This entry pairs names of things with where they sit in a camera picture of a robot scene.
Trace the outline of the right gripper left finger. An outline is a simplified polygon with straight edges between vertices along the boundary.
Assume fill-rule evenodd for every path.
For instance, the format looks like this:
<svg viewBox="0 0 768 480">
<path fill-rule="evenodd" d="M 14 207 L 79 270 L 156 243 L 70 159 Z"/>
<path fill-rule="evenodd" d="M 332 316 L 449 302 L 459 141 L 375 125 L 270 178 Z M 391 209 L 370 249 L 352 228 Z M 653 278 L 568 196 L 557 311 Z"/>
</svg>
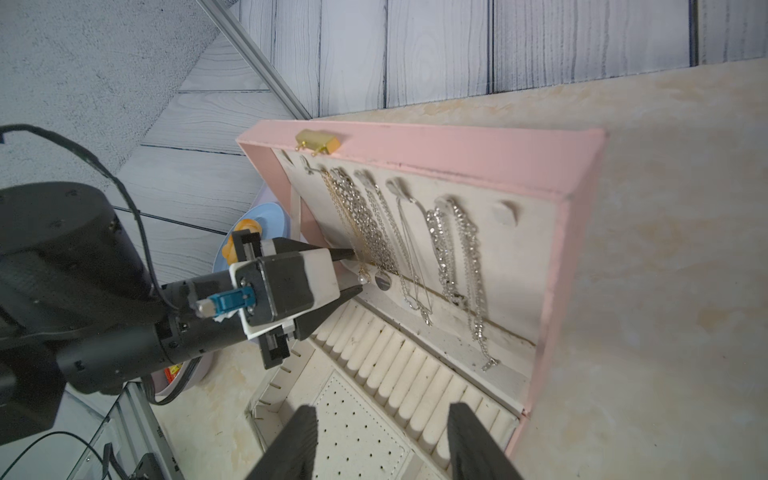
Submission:
<svg viewBox="0 0 768 480">
<path fill-rule="evenodd" d="M 261 459 L 248 480 L 309 480 L 313 478 L 318 445 L 318 418 L 313 406 L 299 407 Z"/>
</svg>

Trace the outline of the aluminium rail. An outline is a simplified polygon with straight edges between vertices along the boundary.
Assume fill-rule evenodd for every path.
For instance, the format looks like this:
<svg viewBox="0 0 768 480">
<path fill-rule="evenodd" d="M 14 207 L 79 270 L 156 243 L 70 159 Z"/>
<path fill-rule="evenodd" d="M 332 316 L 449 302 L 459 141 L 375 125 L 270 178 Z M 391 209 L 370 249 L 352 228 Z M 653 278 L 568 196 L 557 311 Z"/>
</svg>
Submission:
<svg viewBox="0 0 768 480">
<path fill-rule="evenodd" d="M 81 394 L 68 386 L 65 398 L 76 401 L 91 418 L 100 422 L 88 437 L 91 447 L 103 454 L 104 446 L 111 444 L 117 463 L 126 473 L 137 470 L 142 458 L 151 454 L 164 479 L 183 477 L 167 437 L 139 383 L 125 384 L 122 392 L 114 398 L 102 394 Z"/>
</svg>

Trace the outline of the pink jewelry box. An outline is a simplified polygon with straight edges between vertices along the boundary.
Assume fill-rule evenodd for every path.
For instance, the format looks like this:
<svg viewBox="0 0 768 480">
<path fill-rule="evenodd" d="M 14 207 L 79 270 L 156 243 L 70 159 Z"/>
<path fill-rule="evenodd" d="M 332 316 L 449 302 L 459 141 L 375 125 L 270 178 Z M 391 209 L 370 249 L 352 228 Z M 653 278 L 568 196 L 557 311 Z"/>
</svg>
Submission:
<svg viewBox="0 0 768 480">
<path fill-rule="evenodd" d="M 511 454 L 565 316 L 606 133 L 263 120 L 238 144 L 363 291 L 314 332 L 257 430 L 316 407 L 318 479 L 447 479 L 465 403 Z"/>
</svg>

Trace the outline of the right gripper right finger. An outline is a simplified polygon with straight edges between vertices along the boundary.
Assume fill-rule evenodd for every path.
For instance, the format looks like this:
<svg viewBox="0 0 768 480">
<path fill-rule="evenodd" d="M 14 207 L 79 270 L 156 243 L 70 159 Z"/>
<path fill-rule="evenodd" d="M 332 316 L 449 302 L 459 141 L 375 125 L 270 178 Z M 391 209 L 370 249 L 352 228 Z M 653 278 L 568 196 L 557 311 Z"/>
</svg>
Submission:
<svg viewBox="0 0 768 480">
<path fill-rule="evenodd" d="M 467 404 L 450 405 L 447 438 L 454 480 L 522 479 Z"/>
</svg>

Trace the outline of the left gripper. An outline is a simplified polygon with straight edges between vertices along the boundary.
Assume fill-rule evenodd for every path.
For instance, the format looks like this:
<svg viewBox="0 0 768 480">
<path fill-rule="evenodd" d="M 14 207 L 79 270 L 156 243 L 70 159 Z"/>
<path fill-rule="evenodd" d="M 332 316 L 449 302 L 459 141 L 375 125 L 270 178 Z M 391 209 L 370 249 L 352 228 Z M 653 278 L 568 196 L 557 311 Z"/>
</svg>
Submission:
<svg viewBox="0 0 768 480">
<path fill-rule="evenodd" d="M 337 309 L 359 295 L 363 286 L 343 289 L 337 299 L 293 319 L 284 314 L 293 285 L 278 284 L 285 276 L 282 265 L 275 258 L 289 252 L 318 250 L 320 246 L 276 237 L 262 238 L 261 249 L 260 257 L 230 265 L 230 274 L 236 287 L 249 287 L 254 292 L 254 298 L 247 300 L 240 310 L 242 325 L 247 339 L 259 346 L 264 367 L 269 370 L 291 356 L 289 344 L 292 341 L 309 338 Z M 350 248 L 325 247 L 325 250 L 329 251 L 333 262 L 356 258 L 355 251 Z"/>
</svg>

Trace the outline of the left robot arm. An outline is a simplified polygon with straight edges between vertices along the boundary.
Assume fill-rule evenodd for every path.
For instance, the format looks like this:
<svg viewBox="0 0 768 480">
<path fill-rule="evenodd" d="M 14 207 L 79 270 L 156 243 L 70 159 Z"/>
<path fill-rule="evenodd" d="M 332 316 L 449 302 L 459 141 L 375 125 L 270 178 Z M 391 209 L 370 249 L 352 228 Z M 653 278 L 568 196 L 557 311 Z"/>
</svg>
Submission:
<svg viewBox="0 0 768 480">
<path fill-rule="evenodd" d="M 71 182 L 1 193 L 1 440 L 50 429 L 67 387 L 90 394 L 257 339 L 266 367 L 361 292 L 334 265 L 348 249 L 287 238 L 251 261 L 151 282 L 98 189 Z"/>
</svg>

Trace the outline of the yellow bread bun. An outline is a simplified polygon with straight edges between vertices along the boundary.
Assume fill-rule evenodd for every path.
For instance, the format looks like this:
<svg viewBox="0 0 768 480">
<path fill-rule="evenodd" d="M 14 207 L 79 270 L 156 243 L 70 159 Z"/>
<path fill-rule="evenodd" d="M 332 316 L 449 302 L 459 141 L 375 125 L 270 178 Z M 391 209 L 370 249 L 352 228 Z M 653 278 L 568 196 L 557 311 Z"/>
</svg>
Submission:
<svg viewBox="0 0 768 480">
<path fill-rule="evenodd" d="M 254 260 L 262 255 L 262 226 L 252 219 L 240 220 L 222 247 L 222 256 L 228 265 Z"/>
</svg>

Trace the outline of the blue plate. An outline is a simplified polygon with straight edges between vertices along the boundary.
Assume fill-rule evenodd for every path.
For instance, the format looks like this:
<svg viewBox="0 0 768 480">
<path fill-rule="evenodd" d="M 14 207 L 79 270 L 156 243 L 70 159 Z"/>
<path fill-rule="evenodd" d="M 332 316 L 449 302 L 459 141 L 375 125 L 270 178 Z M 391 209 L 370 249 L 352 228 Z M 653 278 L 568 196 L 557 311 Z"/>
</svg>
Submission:
<svg viewBox="0 0 768 480">
<path fill-rule="evenodd" d="M 238 230 L 239 226 L 250 226 L 253 223 L 260 225 L 261 237 L 263 239 L 287 237 L 289 235 L 289 216 L 278 203 L 268 202 L 255 206 L 248 210 L 230 228 L 214 258 L 213 273 L 227 270 L 229 267 L 227 253 L 234 252 L 233 242 L 231 241 L 232 233 Z"/>
</svg>

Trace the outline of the left frame post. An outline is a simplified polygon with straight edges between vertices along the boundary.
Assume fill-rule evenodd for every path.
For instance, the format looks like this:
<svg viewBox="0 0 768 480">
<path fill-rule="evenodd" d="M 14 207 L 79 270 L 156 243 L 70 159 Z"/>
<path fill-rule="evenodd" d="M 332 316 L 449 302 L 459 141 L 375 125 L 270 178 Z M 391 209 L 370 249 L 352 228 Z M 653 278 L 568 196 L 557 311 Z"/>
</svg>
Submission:
<svg viewBox="0 0 768 480">
<path fill-rule="evenodd" d="M 234 14 L 220 1 L 197 0 L 197 3 L 246 64 L 261 77 L 268 89 L 277 96 L 285 109 L 295 119 L 310 120 L 311 115 L 308 110 Z"/>
</svg>

